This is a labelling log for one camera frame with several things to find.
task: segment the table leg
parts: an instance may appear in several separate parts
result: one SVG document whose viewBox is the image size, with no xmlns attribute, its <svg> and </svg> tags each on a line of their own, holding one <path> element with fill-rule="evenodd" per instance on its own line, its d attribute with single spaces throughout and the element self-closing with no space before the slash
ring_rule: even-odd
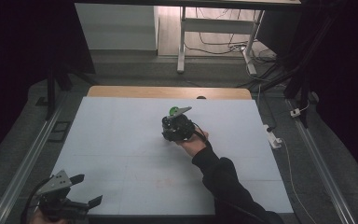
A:
<svg viewBox="0 0 358 224">
<path fill-rule="evenodd" d="M 264 10 L 258 11 L 258 15 L 255 18 L 254 26 L 252 28 L 252 32 L 249 37 L 248 44 L 246 45 L 246 49 L 242 51 L 242 55 L 246 61 L 246 66 L 247 66 L 249 75 L 251 75 L 251 76 L 257 75 L 257 72 L 255 71 L 255 66 L 254 66 L 254 64 L 252 62 L 252 58 L 251 58 L 251 50 L 252 50 L 252 45 L 255 41 L 255 34 L 257 33 L 258 26 L 260 25 L 263 13 L 264 13 Z"/>
<path fill-rule="evenodd" d="M 180 21 L 180 43 L 178 54 L 178 67 L 179 74 L 185 72 L 185 27 L 186 27 L 186 7 L 182 7 L 182 18 Z"/>
</svg>

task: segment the robotic hand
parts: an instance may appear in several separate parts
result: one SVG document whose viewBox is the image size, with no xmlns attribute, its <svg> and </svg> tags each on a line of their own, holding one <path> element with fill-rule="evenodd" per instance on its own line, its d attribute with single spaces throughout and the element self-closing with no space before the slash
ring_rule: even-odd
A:
<svg viewBox="0 0 358 224">
<path fill-rule="evenodd" d="M 194 133 L 207 142 L 203 134 L 196 132 L 195 123 L 184 115 L 190 109 L 191 106 L 184 108 L 175 106 L 171 108 L 169 116 L 162 118 L 162 135 L 166 140 L 170 142 L 188 140 Z"/>
<path fill-rule="evenodd" d="M 70 187 L 83 182 L 84 175 L 68 177 L 64 170 L 59 171 L 53 177 L 42 181 L 30 195 L 26 207 L 21 214 L 21 223 L 26 223 L 29 204 L 34 196 L 38 200 L 38 207 L 45 217 L 51 221 L 59 219 L 85 219 L 88 211 L 101 204 L 102 195 L 88 203 L 72 202 L 66 196 Z"/>
</svg>

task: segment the power strip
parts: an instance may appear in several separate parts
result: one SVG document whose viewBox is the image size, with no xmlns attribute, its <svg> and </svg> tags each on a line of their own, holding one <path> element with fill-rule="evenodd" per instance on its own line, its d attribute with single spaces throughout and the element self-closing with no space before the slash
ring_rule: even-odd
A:
<svg viewBox="0 0 358 224">
<path fill-rule="evenodd" d="M 282 139 L 275 137 L 275 134 L 272 131 L 268 131 L 269 126 L 267 124 L 264 124 L 263 126 L 264 126 L 264 130 L 266 131 L 267 139 L 271 147 L 274 149 L 280 148 L 282 146 L 281 145 Z"/>
</svg>

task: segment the person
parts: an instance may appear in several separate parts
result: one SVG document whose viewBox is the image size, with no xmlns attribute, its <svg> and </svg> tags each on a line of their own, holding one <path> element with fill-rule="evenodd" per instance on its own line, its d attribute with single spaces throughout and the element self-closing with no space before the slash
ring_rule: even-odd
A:
<svg viewBox="0 0 358 224">
<path fill-rule="evenodd" d="M 203 174 L 204 186 L 214 196 L 217 223 L 268 223 L 283 224 L 281 217 L 266 211 L 256 203 L 249 191 L 240 183 L 234 163 L 228 158 L 218 158 L 208 141 L 209 134 L 196 128 L 190 139 L 177 141 Z"/>
</svg>

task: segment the green object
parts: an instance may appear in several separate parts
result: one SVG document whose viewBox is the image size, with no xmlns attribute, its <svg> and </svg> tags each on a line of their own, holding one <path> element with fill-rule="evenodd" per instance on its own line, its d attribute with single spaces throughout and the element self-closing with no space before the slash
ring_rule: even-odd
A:
<svg viewBox="0 0 358 224">
<path fill-rule="evenodd" d="M 170 116 L 172 116 L 177 110 L 179 109 L 179 107 L 174 106 L 173 108 L 170 109 Z"/>
</svg>

